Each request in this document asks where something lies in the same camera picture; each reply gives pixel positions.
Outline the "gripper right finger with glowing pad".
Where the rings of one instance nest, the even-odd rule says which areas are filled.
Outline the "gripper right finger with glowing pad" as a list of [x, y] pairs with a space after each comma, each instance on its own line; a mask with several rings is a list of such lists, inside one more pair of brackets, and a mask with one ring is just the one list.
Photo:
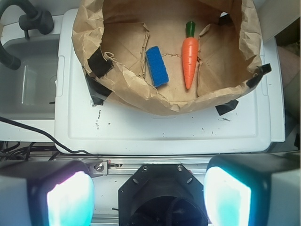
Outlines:
[[204, 199], [215, 226], [299, 226], [301, 154], [216, 155], [207, 166]]

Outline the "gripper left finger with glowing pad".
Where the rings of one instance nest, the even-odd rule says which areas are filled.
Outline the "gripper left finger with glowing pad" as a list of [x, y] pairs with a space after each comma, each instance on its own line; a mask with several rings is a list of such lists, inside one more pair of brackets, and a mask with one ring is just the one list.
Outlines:
[[3, 161], [2, 226], [88, 226], [95, 188], [81, 161]]

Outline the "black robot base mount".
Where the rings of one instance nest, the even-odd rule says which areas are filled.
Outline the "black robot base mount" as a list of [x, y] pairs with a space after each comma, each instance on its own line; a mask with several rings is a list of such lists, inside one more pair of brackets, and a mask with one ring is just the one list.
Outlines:
[[203, 184], [173, 165], [139, 168], [119, 188], [121, 226], [206, 226]]

